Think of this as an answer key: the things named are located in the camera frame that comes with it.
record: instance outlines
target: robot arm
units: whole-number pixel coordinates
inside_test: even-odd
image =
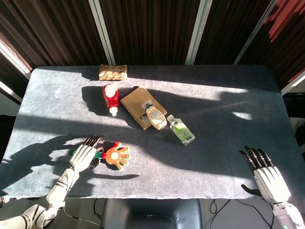
[[[22,215],[0,221],[1,229],[30,229],[35,225],[39,229],[45,229],[54,221],[59,208],[65,206],[65,198],[73,187],[79,173],[87,169],[97,151],[95,148],[100,136],[88,137],[83,145],[80,145],[76,153],[70,159],[70,168],[66,169],[58,179],[55,186],[47,195],[49,208],[34,205],[27,209]]]
[[[287,203],[290,191],[280,171],[275,167],[269,156],[261,149],[245,146],[248,154],[239,152],[251,169],[259,190],[253,190],[242,185],[250,194],[262,196],[268,203],[273,204],[273,214],[283,229],[305,229],[300,212],[295,206]]]

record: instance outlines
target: ketchup bottle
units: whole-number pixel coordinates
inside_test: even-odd
[[[119,107],[119,91],[115,84],[108,84],[103,87],[103,96],[106,101],[109,112],[116,116]]]

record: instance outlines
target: green liquid bottle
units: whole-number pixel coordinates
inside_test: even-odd
[[[182,141],[183,145],[190,144],[195,136],[192,132],[184,125],[180,118],[174,118],[174,116],[169,115],[167,120],[170,123],[170,129],[177,135],[177,137]]]

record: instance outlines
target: gray fabric table cover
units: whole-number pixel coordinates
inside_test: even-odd
[[[98,66],[33,71],[0,165],[0,196],[48,194],[89,135],[121,141],[132,159],[123,172],[101,163],[85,170],[70,197],[250,198],[256,188],[238,153],[262,148],[292,194],[305,197],[304,161],[272,71],[261,65],[128,66],[116,82],[120,97],[143,86],[181,118],[196,139],[184,146],[168,128],[143,131],[120,105],[112,117],[102,98]]]

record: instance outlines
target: spiral notebook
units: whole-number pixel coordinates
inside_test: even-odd
[[[143,130],[146,130],[152,125],[147,117],[147,114],[141,107],[141,105],[149,99],[152,101],[152,104],[164,115],[167,113],[160,103],[158,103],[158,101],[155,100],[155,98],[143,87],[138,87],[120,100],[121,104],[126,108],[126,110]]]

